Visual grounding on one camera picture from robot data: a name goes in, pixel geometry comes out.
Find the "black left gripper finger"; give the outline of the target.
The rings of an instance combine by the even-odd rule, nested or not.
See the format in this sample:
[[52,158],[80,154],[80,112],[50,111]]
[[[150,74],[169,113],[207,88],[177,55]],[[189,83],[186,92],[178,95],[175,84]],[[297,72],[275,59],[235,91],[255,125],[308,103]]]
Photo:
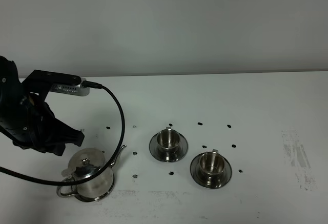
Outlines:
[[52,153],[56,156],[62,156],[65,148],[65,143],[61,141],[48,140],[38,147],[38,151],[43,153]]
[[50,128],[50,146],[52,147],[64,147],[66,144],[74,144],[80,147],[85,138],[82,131],[71,128],[55,118],[54,115],[51,115],[50,118]]

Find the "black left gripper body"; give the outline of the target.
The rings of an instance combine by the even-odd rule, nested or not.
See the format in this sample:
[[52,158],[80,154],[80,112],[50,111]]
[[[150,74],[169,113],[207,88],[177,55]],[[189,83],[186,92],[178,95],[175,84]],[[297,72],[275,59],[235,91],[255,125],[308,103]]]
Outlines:
[[50,140],[50,118],[54,113],[45,102],[53,80],[33,71],[23,82],[10,70],[10,139],[15,146],[33,149]]

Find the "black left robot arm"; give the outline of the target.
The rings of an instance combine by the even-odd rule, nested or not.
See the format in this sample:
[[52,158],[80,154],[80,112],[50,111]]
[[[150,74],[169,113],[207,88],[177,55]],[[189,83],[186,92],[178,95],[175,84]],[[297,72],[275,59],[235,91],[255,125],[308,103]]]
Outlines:
[[21,149],[61,156],[66,144],[81,146],[82,131],[57,119],[45,99],[49,92],[79,95],[76,75],[34,70],[24,81],[15,62],[1,57],[1,133]]

